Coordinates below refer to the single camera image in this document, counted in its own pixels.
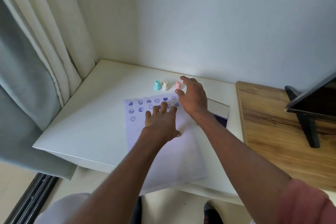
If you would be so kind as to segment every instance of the floor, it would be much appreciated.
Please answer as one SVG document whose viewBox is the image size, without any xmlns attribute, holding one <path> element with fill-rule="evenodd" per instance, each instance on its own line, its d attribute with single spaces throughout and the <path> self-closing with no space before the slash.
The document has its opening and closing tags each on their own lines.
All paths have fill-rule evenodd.
<svg viewBox="0 0 336 224">
<path fill-rule="evenodd" d="M 36 172 L 0 162 L 0 223 L 4 223 Z"/>
<path fill-rule="evenodd" d="M 71 181 L 59 180 L 45 203 L 44 211 L 53 202 L 72 193 L 93 192 L 107 177 L 106 173 L 78 167 Z M 227 224 L 248 224 L 251 217 L 246 208 L 220 200 L 174 190 L 164 189 L 143 196 L 143 224 L 197 224 L 203 223 L 203 206 L 212 201 Z"/>
</svg>

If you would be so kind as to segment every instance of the tv stand leg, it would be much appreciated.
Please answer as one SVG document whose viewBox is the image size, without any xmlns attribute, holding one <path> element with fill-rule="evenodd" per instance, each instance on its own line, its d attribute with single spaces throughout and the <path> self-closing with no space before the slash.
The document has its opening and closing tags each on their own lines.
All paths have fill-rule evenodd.
<svg viewBox="0 0 336 224">
<path fill-rule="evenodd" d="M 295 99 L 300 94 L 292 86 L 285 86 L 285 91 L 290 101 Z M 319 135 L 317 133 L 315 119 L 301 113 L 297 113 L 296 116 L 297 119 L 299 120 L 299 123 L 301 125 L 304 134 L 306 135 L 310 147 L 320 148 Z"/>
</svg>

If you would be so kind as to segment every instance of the white paper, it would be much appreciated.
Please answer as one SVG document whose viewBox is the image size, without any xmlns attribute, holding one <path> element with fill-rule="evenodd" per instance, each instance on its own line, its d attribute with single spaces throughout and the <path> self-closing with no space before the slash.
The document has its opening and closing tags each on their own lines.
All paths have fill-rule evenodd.
<svg viewBox="0 0 336 224">
<path fill-rule="evenodd" d="M 145 126 L 145 112 L 153 113 L 153 106 L 168 103 L 168 111 L 177 106 L 176 129 L 181 137 L 169 141 L 159 151 L 142 186 L 140 195 L 191 182 L 208 176 L 204 159 L 189 124 L 188 114 L 175 93 L 140 99 L 124 100 L 127 150 L 130 151 Z"/>
</svg>

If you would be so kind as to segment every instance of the shoe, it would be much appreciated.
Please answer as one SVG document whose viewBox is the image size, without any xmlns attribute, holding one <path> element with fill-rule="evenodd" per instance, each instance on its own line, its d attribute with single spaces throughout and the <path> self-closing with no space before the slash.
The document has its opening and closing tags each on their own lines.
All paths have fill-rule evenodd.
<svg viewBox="0 0 336 224">
<path fill-rule="evenodd" d="M 209 202 L 204 205 L 204 224 L 223 224 L 222 218 Z"/>
<path fill-rule="evenodd" d="M 141 203 L 141 197 L 138 197 L 130 224 L 141 224 L 141 218 L 142 218 L 142 203 Z"/>
</svg>

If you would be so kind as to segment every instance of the television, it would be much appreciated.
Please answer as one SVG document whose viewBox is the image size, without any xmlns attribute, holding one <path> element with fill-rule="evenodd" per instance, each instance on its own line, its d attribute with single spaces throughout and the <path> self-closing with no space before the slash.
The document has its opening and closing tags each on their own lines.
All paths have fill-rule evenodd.
<svg viewBox="0 0 336 224">
<path fill-rule="evenodd" d="M 290 100 L 285 110 L 296 113 L 309 145 L 319 148 L 315 119 L 336 121 L 336 72 L 305 93 L 291 86 L 285 90 Z"/>
</svg>

